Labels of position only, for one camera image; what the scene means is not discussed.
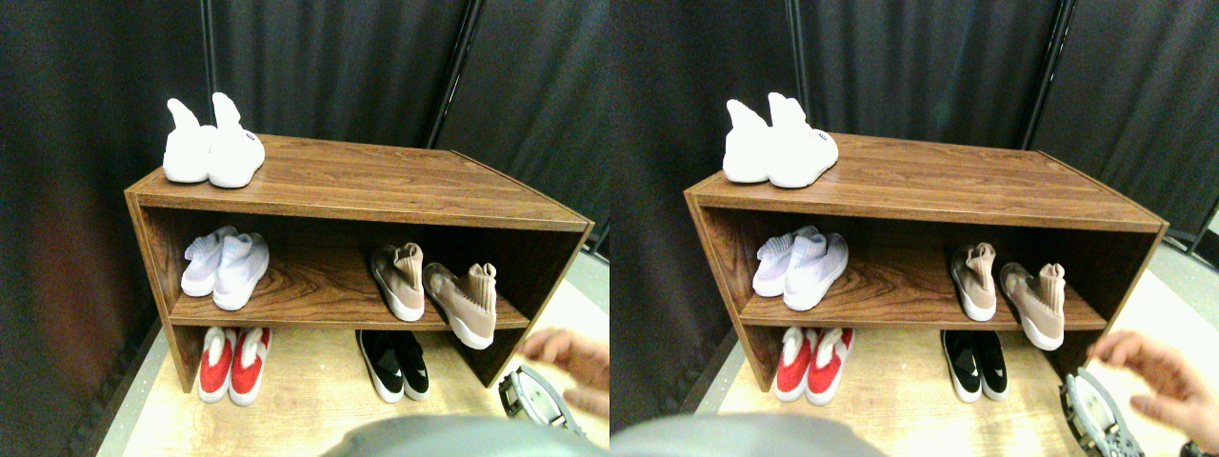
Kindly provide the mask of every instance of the metal device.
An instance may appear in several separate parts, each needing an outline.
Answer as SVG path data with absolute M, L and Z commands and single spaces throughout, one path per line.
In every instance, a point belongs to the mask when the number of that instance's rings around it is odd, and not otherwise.
M 1072 434 L 1089 456 L 1143 456 L 1118 405 L 1086 369 L 1080 367 L 1079 375 L 1068 374 L 1058 396 Z
M 584 436 L 563 396 L 528 366 L 522 364 L 500 381 L 500 403 L 510 418 L 557 427 Z

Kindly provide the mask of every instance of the shelf top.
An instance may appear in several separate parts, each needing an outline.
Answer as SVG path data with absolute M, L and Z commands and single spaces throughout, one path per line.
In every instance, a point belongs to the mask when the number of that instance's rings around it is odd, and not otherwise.
M 834 134 L 839 161 L 812 185 L 736 184 L 719 172 L 688 189 L 739 210 L 1158 233 L 1167 222 L 1042 152 Z
M 245 188 L 172 183 L 157 168 L 127 191 L 188 210 L 557 232 L 591 223 L 455 151 L 258 136 L 267 158 Z

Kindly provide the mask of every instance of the sneaker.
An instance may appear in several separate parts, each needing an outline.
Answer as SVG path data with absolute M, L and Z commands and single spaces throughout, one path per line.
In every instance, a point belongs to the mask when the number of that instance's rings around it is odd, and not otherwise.
M 837 384 L 842 380 L 842 366 L 855 347 L 853 329 L 822 329 L 820 340 L 813 351 L 813 363 L 808 366 L 808 390 L 805 396 L 809 403 L 825 406 L 834 400 Z M 817 334 L 809 331 L 808 338 Z
M 837 162 L 837 144 L 828 133 L 808 127 L 796 99 L 770 93 L 773 152 L 770 184 L 805 188 Z
M 783 357 L 774 375 L 774 396 L 781 401 L 796 401 L 808 386 L 808 364 L 813 360 L 813 341 L 817 341 L 817 329 L 808 334 L 798 327 L 789 328 L 783 334 Z
M 390 339 L 406 379 L 406 395 L 411 400 L 423 401 L 428 397 L 428 366 L 423 363 L 423 346 L 419 346 L 419 341 L 410 331 L 394 331 Z
M 233 99 L 212 94 L 216 106 L 216 141 L 207 162 L 207 179 L 219 188 L 244 188 L 262 167 L 267 151 L 258 136 L 241 128 Z
M 386 403 L 402 400 L 402 368 L 394 355 L 393 331 L 356 330 L 360 353 L 364 356 L 368 377 L 373 378 L 377 395 Z
M 846 271 L 847 249 L 842 235 L 797 235 L 783 290 L 783 302 L 794 311 L 808 311 Z
M 216 274 L 221 267 L 221 247 L 226 236 L 236 236 L 232 225 L 221 227 L 207 236 L 196 238 L 187 247 L 187 260 L 190 264 L 182 272 L 182 292 L 189 296 L 205 296 L 216 288 Z
M 199 399 L 215 403 L 224 397 L 232 381 L 236 331 L 211 327 L 204 334 L 204 356 L 199 361 Z
M 423 269 L 424 291 L 449 317 L 457 339 L 486 349 L 495 338 L 495 267 L 473 264 L 462 278 L 440 263 Z
M 983 396 L 983 380 L 974 358 L 974 344 L 965 330 L 941 330 L 940 344 L 948 360 L 952 386 L 961 401 L 973 403 Z
M 423 317 L 423 251 L 419 245 L 380 246 L 373 252 L 371 263 L 373 279 L 389 311 L 406 322 L 419 321 Z
M 990 321 L 995 317 L 993 263 L 995 247 L 986 243 L 962 246 L 952 256 L 952 282 L 957 284 L 961 307 L 970 319 Z
M 269 263 L 271 252 L 262 235 L 254 233 L 224 236 L 212 301 L 224 311 L 240 310 L 250 301 L 254 288 L 267 273 Z
M 745 104 L 729 100 L 733 129 L 724 138 L 724 178 L 734 183 L 762 183 L 770 177 L 770 127 Z
M 1063 266 L 1057 263 L 1042 267 L 1036 279 L 1015 262 L 1000 271 L 1003 295 L 1020 313 L 1024 335 L 1045 351 L 1053 351 L 1063 344 L 1065 275 Z
M 1007 364 L 1003 363 L 1003 345 L 998 334 L 991 330 L 972 331 L 974 362 L 983 374 L 983 394 L 991 400 L 1007 399 Z
M 229 399 L 238 406 L 250 406 L 262 388 L 263 367 L 271 351 L 271 329 L 252 327 L 241 329 L 233 356 L 233 383 Z
M 753 291 L 758 296 L 779 296 L 786 284 L 787 264 L 791 260 L 791 246 L 796 236 L 812 236 L 817 234 L 813 225 L 802 227 L 795 233 L 775 236 L 766 241 L 758 249 L 757 273 L 753 273 Z
M 202 183 L 207 180 L 207 162 L 211 157 L 216 127 L 199 126 L 199 118 L 178 99 L 169 99 L 173 115 L 173 132 L 165 141 L 161 169 L 165 178 L 174 183 Z

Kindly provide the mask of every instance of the white sneaker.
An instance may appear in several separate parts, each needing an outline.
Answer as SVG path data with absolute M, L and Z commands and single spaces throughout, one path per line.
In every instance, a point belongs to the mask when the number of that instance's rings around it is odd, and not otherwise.
M 269 263 L 271 252 L 262 235 L 254 233 L 224 236 L 212 301 L 224 311 L 240 310 L 250 301 L 254 286 L 267 273 Z
M 837 162 L 837 144 L 828 133 L 808 127 L 796 99 L 770 93 L 773 160 L 770 184 L 798 189 L 813 184 Z
M 207 236 L 196 238 L 187 247 L 187 260 L 190 264 L 182 272 L 182 292 L 189 296 L 204 296 L 216 286 L 216 272 L 221 267 L 221 247 L 226 236 L 235 236 L 233 225 L 221 227 Z
M 207 180 L 207 160 L 216 136 L 216 127 L 199 126 L 195 113 L 178 99 L 166 104 L 173 115 L 173 132 L 165 141 L 162 171 L 174 183 Z
M 758 249 L 757 273 L 753 273 L 753 291 L 759 296 L 779 296 L 786 283 L 787 264 L 791 260 L 791 246 L 796 236 L 812 236 L 817 234 L 813 225 L 802 227 L 795 233 L 775 236 L 766 241 Z
M 724 138 L 724 178 L 734 183 L 762 183 L 769 179 L 770 127 L 745 104 L 729 100 L 733 129 Z
M 250 130 L 241 129 L 236 105 L 223 93 L 212 94 L 216 105 L 216 141 L 207 165 L 207 179 L 221 188 L 244 188 L 262 167 L 267 151 Z
M 846 271 L 847 250 L 842 235 L 796 236 L 787 266 L 783 302 L 794 311 L 808 311 Z

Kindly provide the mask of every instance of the hand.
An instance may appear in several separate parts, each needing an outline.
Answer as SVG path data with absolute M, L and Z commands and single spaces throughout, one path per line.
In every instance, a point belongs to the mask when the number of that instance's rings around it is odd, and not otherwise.
M 1101 338 L 1087 355 L 1129 368 L 1156 391 L 1131 396 L 1135 411 L 1184 431 L 1203 452 L 1219 452 L 1219 396 L 1179 351 L 1123 330 Z
M 563 400 L 590 413 L 610 417 L 610 346 L 567 329 L 545 329 L 521 345 L 530 361 L 553 363 L 575 378 L 579 386 L 563 391 Z

